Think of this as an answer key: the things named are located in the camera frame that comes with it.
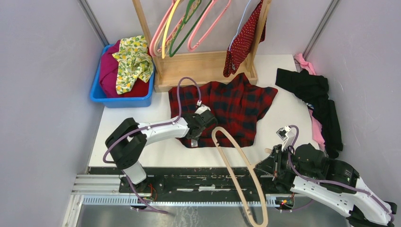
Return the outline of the red polka dot skirt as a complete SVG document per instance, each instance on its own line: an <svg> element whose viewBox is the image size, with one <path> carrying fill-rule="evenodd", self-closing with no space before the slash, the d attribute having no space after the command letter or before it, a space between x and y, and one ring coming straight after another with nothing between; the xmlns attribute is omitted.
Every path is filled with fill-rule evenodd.
<svg viewBox="0 0 401 227"><path fill-rule="evenodd" d="M236 74L239 66L250 53L256 37L255 34L262 4L263 1L261 0L229 45L223 69L224 77L228 78L231 74Z"/></svg>

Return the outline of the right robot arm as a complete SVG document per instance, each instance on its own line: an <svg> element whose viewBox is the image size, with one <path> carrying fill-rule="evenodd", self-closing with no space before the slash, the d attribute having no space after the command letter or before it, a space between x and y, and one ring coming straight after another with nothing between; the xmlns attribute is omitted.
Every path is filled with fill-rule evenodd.
<svg viewBox="0 0 401 227"><path fill-rule="evenodd" d="M394 226L396 203L379 199L355 168L311 144L276 145L256 168L272 174L277 192L309 197L344 216L353 227Z"/></svg>

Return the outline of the red black plaid garment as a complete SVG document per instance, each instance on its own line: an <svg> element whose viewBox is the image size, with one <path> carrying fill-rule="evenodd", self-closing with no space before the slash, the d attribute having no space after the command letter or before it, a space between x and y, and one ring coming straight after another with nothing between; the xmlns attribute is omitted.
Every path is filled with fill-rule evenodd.
<svg viewBox="0 0 401 227"><path fill-rule="evenodd" d="M171 116L196 111L197 101L208 106L216 117L217 126L230 133L240 147L254 144L257 122L270 109L278 90L252 85L244 73L236 75L228 84L217 81L201 87L195 85L169 90Z"/></svg>

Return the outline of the wooden hanger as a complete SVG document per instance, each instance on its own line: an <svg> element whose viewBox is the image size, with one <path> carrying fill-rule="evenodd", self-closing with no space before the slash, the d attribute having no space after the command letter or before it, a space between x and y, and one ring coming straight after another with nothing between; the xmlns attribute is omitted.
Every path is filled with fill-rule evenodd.
<svg viewBox="0 0 401 227"><path fill-rule="evenodd" d="M234 148L237 150L237 152L239 153L239 155L241 156L243 162L245 163L246 168L248 169L251 179L253 180L253 183L256 187L256 191L258 193L259 199L260 199L260 204L261 204L261 208L262 208L262 223L258 224L252 215L251 209L248 205L248 202L245 198L245 195L243 193L243 190L237 180L237 177L235 176L235 173L228 161L228 158L226 157L222 147L220 146L218 139L217 139L217 133L221 132L225 135L225 137L231 142L232 145L234 145ZM231 179L234 183L235 189L237 191L237 194L241 200L241 203L243 205L243 209L246 215L247 220L249 221L249 223L252 225L252 227L267 227L268 223L269 223L269 217L268 217L268 209L267 209L267 201L266 201L266 196L265 193L262 190L260 181L254 171L256 164L251 164L248 160L248 158L246 157L246 154L243 152L242 148L239 146L239 144L236 142L236 140L234 139L234 137L228 133L228 131L226 129L224 129L223 127L216 127L212 130L211 133L211 137L212 140L221 156L221 158L223 159L223 162L228 170L229 175L231 176Z"/></svg>

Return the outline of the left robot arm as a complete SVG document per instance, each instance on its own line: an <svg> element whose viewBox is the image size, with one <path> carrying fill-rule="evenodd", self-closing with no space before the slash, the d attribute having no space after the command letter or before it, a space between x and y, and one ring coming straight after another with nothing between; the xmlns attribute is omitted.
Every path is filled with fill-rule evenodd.
<svg viewBox="0 0 401 227"><path fill-rule="evenodd" d="M127 118L106 139L103 162L115 164L135 191L144 192L149 180L139 158L146 146L173 138L198 140L207 128L215 124L216 117L204 105L193 113L183 113L166 121L143 123Z"/></svg>

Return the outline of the lemon print garment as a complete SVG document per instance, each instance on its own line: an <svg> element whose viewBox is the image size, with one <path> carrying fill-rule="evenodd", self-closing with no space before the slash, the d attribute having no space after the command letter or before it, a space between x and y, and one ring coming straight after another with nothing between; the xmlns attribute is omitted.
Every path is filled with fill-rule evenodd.
<svg viewBox="0 0 401 227"><path fill-rule="evenodd" d="M154 65L152 57L148 54L148 43L144 35L121 39L119 51L112 56L118 62L117 94L130 92L137 80L149 82Z"/></svg>

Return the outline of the light blue wire hanger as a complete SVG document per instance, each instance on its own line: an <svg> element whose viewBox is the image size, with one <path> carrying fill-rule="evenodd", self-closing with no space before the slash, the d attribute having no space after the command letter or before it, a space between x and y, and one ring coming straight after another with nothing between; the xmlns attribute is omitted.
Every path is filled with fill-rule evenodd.
<svg viewBox="0 0 401 227"><path fill-rule="evenodd" d="M238 24L238 27L237 27L236 34L233 36L233 39L231 40L231 43L230 43L230 45L229 45L229 47L228 47L228 51L229 51L229 52L231 51L231 47L232 47L232 45L233 45L233 43L234 43L235 38L236 38L236 37L239 35L239 33L240 33L240 28L241 28L241 25L242 25L242 23L243 23L243 20L244 20L244 17L245 17L245 13L247 12L247 9L248 9L249 4L251 3L251 1L252 1L252 0L248 0L246 6L245 6L245 8L244 8L244 11L243 11L243 13L242 13L241 19L240 19L239 24Z"/></svg>

